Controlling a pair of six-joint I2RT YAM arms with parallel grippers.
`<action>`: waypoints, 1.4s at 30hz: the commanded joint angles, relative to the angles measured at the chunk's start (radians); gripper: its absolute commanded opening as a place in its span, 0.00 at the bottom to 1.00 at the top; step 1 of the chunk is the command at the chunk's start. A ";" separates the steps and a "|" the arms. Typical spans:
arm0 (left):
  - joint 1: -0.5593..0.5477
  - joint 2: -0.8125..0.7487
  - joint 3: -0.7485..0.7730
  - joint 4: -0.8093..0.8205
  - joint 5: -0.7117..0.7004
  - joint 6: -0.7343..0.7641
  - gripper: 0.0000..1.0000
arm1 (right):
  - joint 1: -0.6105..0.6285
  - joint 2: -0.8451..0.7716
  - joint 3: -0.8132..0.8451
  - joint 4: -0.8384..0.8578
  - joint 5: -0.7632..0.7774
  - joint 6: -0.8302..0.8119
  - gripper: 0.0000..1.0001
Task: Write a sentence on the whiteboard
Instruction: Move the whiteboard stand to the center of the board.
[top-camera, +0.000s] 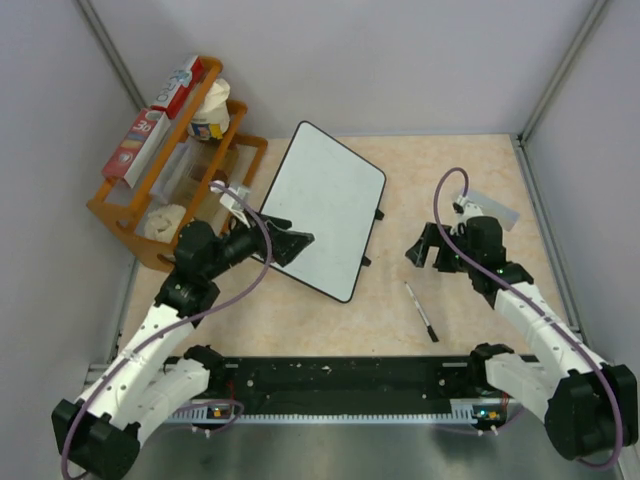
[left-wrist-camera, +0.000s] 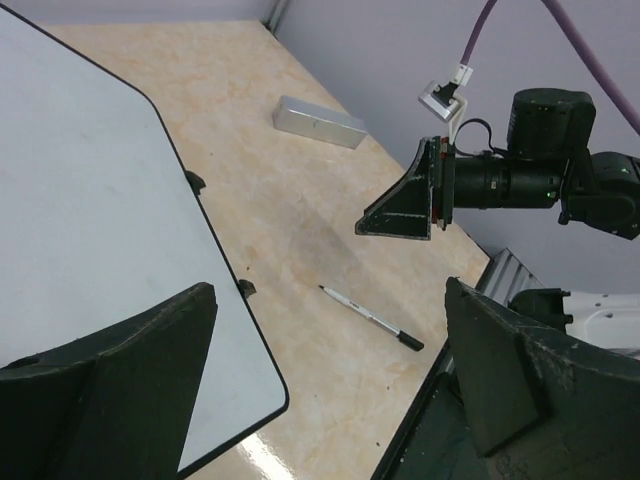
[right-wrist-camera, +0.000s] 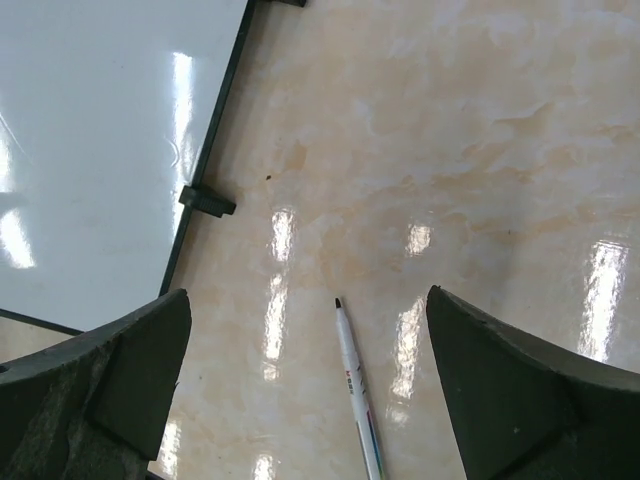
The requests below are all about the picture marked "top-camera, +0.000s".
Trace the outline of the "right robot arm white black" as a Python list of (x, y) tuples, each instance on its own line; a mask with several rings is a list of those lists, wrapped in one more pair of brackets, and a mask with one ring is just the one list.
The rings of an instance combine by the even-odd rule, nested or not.
[(529, 366), (506, 345), (480, 344), (466, 380), (476, 394), (496, 389), (516, 399), (545, 427), (568, 460), (620, 450), (639, 440), (637, 380), (625, 365), (610, 365), (584, 345), (543, 299), (533, 277), (508, 260), (499, 221), (476, 216), (456, 227), (426, 223), (406, 258), (434, 269), (465, 273), (489, 306), (524, 336), (540, 366)]

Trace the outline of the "white whiteboard black frame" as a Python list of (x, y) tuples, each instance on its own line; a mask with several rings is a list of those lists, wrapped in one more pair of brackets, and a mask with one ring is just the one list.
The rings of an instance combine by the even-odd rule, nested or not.
[(309, 121), (300, 122), (261, 206), (314, 242), (275, 270), (340, 302), (351, 301), (380, 202), (385, 173)]

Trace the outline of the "white marker pen black cap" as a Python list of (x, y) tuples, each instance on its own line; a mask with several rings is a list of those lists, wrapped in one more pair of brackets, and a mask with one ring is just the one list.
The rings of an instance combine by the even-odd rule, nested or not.
[(412, 289), (411, 285), (408, 282), (404, 282), (404, 285), (406, 287), (406, 290), (407, 290), (407, 292), (408, 292), (408, 294), (409, 294), (409, 296), (410, 296), (410, 298), (411, 298), (411, 300), (412, 300), (412, 302), (413, 302), (413, 304), (414, 304), (414, 306), (415, 306), (420, 318), (422, 319), (422, 321), (423, 321), (423, 323), (424, 323), (424, 325), (426, 327), (426, 330), (427, 330), (427, 333), (429, 335), (429, 338), (431, 339), (432, 342), (438, 343), (439, 342), (439, 337), (437, 336), (437, 334), (436, 334), (436, 332), (435, 332), (430, 320), (428, 319), (423, 306), (421, 305), (419, 299), (417, 298), (414, 290)]

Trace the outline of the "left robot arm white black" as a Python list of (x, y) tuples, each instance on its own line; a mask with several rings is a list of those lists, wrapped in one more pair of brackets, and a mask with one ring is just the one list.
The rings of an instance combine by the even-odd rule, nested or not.
[(205, 221), (185, 225), (173, 270), (137, 332), (99, 379), (52, 412), (63, 477), (75, 464), (100, 479), (123, 478), (172, 414), (201, 393), (220, 394), (227, 374), (214, 363), (182, 358), (169, 373), (159, 370), (204, 317), (222, 310), (218, 276), (254, 255), (266, 265), (286, 266), (313, 241), (313, 234), (293, 230), (291, 221), (260, 214), (222, 237)]

